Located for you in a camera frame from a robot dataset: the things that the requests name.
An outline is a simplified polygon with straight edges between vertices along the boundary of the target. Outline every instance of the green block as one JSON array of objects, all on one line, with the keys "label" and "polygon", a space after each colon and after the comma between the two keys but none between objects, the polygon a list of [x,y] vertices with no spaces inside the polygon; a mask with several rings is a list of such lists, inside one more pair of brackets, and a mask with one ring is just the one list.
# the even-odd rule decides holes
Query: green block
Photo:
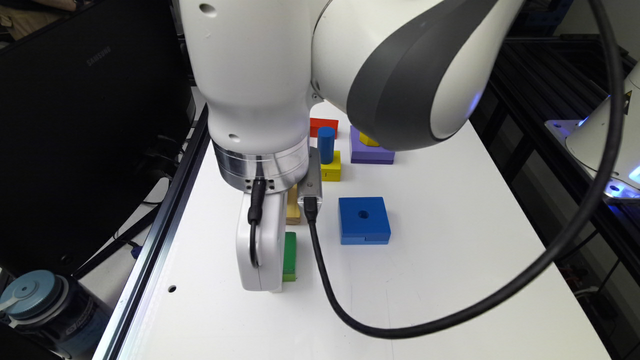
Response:
[{"label": "green block", "polygon": [[284,236],[282,281],[296,281],[296,233],[294,232],[287,232]]}]

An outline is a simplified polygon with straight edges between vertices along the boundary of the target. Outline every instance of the yellow block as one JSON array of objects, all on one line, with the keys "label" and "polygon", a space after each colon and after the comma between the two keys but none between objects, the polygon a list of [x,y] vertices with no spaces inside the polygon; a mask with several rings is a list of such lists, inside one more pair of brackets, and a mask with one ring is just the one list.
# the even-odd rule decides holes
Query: yellow block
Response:
[{"label": "yellow block", "polygon": [[287,225],[300,224],[300,207],[298,206],[298,185],[293,185],[287,194]]},{"label": "yellow block", "polygon": [[367,146],[380,146],[377,142],[371,140],[367,135],[360,133],[360,142]]},{"label": "yellow block", "polygon": [[331,164],[320,164],[322,181],[340,181],[342,164],[340,162],[340,151],[333,152],[333,162]]}]

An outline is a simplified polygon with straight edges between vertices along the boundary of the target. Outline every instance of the purple block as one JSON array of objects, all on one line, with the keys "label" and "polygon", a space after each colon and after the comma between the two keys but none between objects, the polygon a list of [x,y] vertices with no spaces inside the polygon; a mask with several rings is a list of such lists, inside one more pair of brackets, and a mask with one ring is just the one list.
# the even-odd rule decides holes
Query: purple block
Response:
[{"label": "purple block", "polygon": [[360,132],[351,126],[351,163],[352,164],[393,164],[395,151],[387,150],[381,146],[367,146],[360,141]]}]

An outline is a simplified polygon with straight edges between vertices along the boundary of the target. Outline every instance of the red block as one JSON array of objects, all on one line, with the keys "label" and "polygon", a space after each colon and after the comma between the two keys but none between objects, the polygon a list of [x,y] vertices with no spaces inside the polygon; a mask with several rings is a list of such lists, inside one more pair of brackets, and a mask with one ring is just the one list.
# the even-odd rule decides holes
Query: red block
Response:
[{"label": "red block", "polygon": [[309,129],[309,136],[318,137],[318,129],[321,127],[331,127],[336,131],[336,139],[338,138],[338,120],[329,120],[329,119],[316,119],[311,118],[311,127]]}]

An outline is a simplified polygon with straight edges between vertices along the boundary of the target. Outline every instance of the black monitor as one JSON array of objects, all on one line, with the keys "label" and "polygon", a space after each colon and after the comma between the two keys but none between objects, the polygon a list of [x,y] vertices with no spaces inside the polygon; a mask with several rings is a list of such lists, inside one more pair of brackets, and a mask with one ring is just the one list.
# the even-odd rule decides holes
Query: black monitor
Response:
[{"label": "black monitor", "polygon": [[70,274],[171,171],[194,106],[167,0],[97,0],[0,50],[0,267]]}]

